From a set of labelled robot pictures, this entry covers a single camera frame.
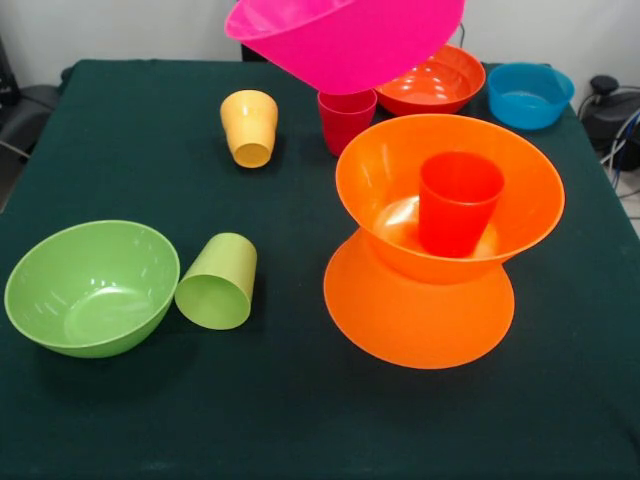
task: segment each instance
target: red-orange bowl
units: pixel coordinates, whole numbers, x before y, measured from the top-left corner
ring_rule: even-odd
[[[376,91],[380,105],[398,116],[455,113],[482,89],[486,78],[484,67],[473,55],[445,45],[426,62]]]

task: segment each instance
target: yellow cup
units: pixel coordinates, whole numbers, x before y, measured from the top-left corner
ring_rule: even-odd
[[[273,98],[257,90],[241,90],[222,102],[220,117],[238,165],[258,168],[271,159],[278,125],[278,105]]]

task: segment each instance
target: plastic cup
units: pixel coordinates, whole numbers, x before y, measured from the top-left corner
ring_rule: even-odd
[[[273,98],[257,90],[235,92],[222,102],[220,117],[238,165],[258,168],[271,159],[278,126],[278,105]]]
[[[351,140],[369,128],[377,103],[374,90],[350,95],[318,93],[322,131],[333,155],[340,156]]]
[[[214,330],[242,325],[251,313],[257,259],[243,236],[213,237],[178,284],[175,300],[182,314]]]
[[[425,161],[418,224],[424,249],[440,257],[471,255],[503,188],[500,169],[480,155],[448,152]]]

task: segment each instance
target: table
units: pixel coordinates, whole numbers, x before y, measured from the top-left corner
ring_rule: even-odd
[[[218,117],[244,88],[280,106],[256,171],[234,165]],[[463,113],[491,119],[485,93]],[[638,478],[640,245],[570,109],[526,137],[567,207],[506,265],[511,330],[472,364],[403,369],[325,309],[325,266],[356,226],[309,87],[269,64],[80,62],[0,216],[2,288],[47,235],[120,218],[166,234],[183,271],[213,234],[246,235],[254,310],[211,332],[174,306],[138,348],[95,361],[38,347],[3,311],[0,478]]]

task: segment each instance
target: light green bowl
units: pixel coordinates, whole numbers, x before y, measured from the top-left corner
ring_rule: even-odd
[[[142,342],[164,317],[180,261],[162,234],[106,220],[62,230],[18,262],[4,293],[13,326],[58,353],[98,358]]]

